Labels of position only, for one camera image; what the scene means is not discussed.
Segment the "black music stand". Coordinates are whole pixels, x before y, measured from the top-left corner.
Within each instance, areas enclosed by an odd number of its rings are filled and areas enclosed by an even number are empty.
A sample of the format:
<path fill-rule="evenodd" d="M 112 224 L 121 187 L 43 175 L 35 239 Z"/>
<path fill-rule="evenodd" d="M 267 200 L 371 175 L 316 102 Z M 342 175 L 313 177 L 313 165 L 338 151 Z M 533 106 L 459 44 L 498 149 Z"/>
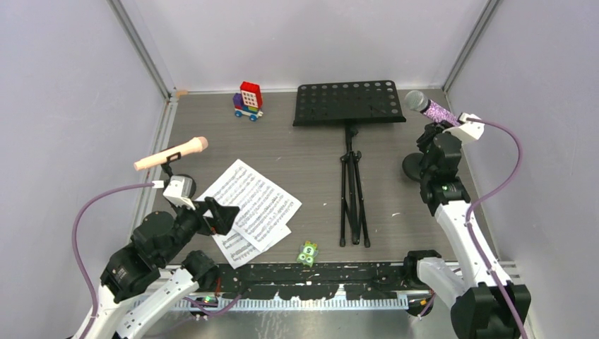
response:
<path fill-rule="evenodd" d="M 312 83 L 297 88 L 294 127 L 342 126 L 345 153 L 340 157 L 340 240 L 346 232 L 354 245 L 369 248 L 364 194 L 360 173 L 362 153 L 353 148 L 360 124 L 404 123 L 396 84 L 391 80 Z"/>

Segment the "black microphone stand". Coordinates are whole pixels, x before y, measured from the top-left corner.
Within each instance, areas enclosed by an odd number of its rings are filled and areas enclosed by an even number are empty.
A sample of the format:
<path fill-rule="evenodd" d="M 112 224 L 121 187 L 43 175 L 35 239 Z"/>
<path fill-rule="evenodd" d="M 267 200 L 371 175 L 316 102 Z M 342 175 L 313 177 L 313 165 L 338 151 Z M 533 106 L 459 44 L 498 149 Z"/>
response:
<path fill-rule="evenodd" d="M 173 205 L 182 206 L 190 203 L 196 193 L 196 182 L 187 174 L 174 174 L 171 163 L 180 160 L 180 152 L 166 157 L 166 162 L 161 164 L 162 171 L 167 175 L 167 183 L 163 189 L 163 196 Z"/>
<path fill-rule="evenodd" d="M 420 182 L 421 162 L 424 157 L 423 153 L 411 153 L 402 161 L 402 171 L 405 176 L 414 182 Z"/>

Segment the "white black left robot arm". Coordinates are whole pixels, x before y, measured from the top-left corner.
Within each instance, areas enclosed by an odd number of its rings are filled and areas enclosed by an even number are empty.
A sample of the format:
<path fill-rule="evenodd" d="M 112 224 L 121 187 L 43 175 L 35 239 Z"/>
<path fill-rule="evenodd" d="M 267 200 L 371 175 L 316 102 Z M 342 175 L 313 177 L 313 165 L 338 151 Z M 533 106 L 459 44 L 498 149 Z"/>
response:
<path fill-rule="evenodd" d="M 165 268 L 195 234 L 227 235 L 240 212 L 237 206 L 222 206 L 207 197 L 193 201 L 191 208 L 171 203 L 175 215 L 165 211 L 148 214 L 134 229 L 130 242 L 111 255 L 95 289 L 78 249 L 77 231 L 84 212 L 106 196 L 108 194 L 96 196 L 80 209 L 71 233 L 73 254 L 92 297 L 90 313 L 75 338 L 99 338 L 110 332 L 107 324 L 100 323 L 101 296 L 108 296 L 109 301 L 120 305 L 141 295 L 160 277 L 160 269 Z"/>

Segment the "sheet music page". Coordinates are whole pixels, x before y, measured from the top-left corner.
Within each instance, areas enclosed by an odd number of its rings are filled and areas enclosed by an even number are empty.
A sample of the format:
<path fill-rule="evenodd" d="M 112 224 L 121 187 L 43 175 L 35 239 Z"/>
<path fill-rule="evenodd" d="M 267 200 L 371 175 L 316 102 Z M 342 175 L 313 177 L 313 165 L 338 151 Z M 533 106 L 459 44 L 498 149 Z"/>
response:
<path fill-rule="evenodd" d="M 302 203 L 247 163 L 235 160 L 200 196 L 222 206 L 237 206 L 232 229 L 259 251 L 265 251 Z"/>
<path fill-rule="evenodd" d="M 228 264 L 233 268 L 237 269 L 265 251 L 268 251 L 271 247 L 275 246 L 278 242 L 283 240 L 286 236 L 291 234 L 291 229 L 285 225 L 275 232 L 274 240 L 270 242 L 265 249 L 257 249 L 243 236 L 231 230 L 226 236 L 215 234 L 212 239 L 217 244 L 219 250 L 226 258 Z"/>

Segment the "beige microphone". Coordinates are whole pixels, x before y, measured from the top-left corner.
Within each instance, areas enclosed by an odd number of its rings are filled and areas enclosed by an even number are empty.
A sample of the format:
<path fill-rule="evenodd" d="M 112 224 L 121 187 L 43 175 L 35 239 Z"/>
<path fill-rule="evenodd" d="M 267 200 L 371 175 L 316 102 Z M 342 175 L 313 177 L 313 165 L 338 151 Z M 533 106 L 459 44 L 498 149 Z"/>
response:
<path fill-rule="evenodd" d="M 200 153 L 208 147 L 208 140 L 204 136 L 193 137 L 186 143 L 176 145 L 156 154 L 142 158 L 134 163 L 136 171 L 145 170 L 154 166 L 165 164 L 169 161 L 178 160 L 192 153 Z"/>

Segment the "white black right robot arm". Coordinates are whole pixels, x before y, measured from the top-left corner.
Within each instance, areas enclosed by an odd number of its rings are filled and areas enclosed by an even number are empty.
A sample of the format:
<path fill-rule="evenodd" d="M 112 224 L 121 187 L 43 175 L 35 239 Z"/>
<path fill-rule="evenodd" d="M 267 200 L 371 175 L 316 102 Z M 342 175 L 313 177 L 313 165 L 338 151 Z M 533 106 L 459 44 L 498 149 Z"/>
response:
<path fill-rule="evenodd" d="M 470 199 L 457 175 L 463 145 L 479 140 L 486 126 L 488 122 L 472 117 L 454 127 L 428 124 L 417 141 L 419 152 L 404 158 L 402 170 L 419 182 L 422 201 L 450 241 L 459 271 L 435 251 L 413 251 L 406 257 L 410 266 L 403 280 L 413 290 L 428 286 L 431 300 L 445 303 L 458 338 L 527 338 L 530 292 L 502 268 L 474 215 L 483 201 L 514 179 L 522 160 L 519 140 L 508 133 L 517 149 L 516 165 L 502 184 L 478 200 Z"/>

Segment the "purple glitter microphone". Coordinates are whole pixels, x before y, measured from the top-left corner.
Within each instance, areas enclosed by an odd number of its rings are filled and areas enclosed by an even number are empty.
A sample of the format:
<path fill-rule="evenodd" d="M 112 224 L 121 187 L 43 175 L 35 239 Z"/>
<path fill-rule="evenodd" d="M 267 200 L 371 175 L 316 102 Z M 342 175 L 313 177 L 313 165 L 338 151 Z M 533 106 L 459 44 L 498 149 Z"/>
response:
<path fill-rule="evenodd" d="M 406 106 L 427 117 L 435 123 L 448 122 L 451 126 L 460 126 L 458 117 L 437 102 L 429 99 L 422 91 L 411 90 L 405 95 Z"/>

